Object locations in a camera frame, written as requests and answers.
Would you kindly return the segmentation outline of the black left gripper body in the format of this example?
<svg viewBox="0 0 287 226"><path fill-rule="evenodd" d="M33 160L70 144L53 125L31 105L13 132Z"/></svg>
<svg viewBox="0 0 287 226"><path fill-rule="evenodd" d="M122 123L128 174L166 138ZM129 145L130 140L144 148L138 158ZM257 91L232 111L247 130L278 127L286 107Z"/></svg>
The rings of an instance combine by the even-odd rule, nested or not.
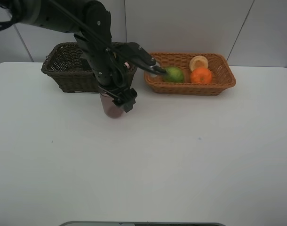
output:
<svg viewBox="0 0 287 226"><path fill-rule="evenodd" d="M113 43L110 46L82 42L81 50L97 79L99 88L112 98L115 94L130 88L125 62L140 69L158 64L154 57L135 42Z"/></svg>

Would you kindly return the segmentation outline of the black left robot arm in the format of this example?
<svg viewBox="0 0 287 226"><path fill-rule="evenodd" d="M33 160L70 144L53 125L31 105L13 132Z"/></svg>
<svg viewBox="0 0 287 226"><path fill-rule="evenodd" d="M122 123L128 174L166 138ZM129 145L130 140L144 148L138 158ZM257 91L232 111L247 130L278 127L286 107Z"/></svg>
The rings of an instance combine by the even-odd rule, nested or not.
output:
<svg viewBox="0 0 287 226"><path fill-rule="evenodd" d="M129 112L137 92L128 84L126 63L155 74L167 71L135 42L112 44L111 14L98 0L0 0L11 14L0 21L0 31L22 23L72 33L97 80L100 93L112 98L116 108Z"/></svg>

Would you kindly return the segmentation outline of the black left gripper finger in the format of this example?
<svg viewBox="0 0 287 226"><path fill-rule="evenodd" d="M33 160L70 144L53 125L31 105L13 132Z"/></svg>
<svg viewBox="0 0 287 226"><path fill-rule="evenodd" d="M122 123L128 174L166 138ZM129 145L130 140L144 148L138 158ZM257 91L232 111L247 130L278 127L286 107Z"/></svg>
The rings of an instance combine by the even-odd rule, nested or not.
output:
<svg viewBox="0 0 287 226"><path fill-rule="evenodd" d="M137 92L134 88L121 91L113 96L113 103L124 112L128 113L136 103Z"/></svg>
<svg viewBox="0 0 287 226"><path fill-rule="evenodd" d="M164 68L161 68L159 65L144 66L143 70L154 75L166 76L167 71Z"/></svg>

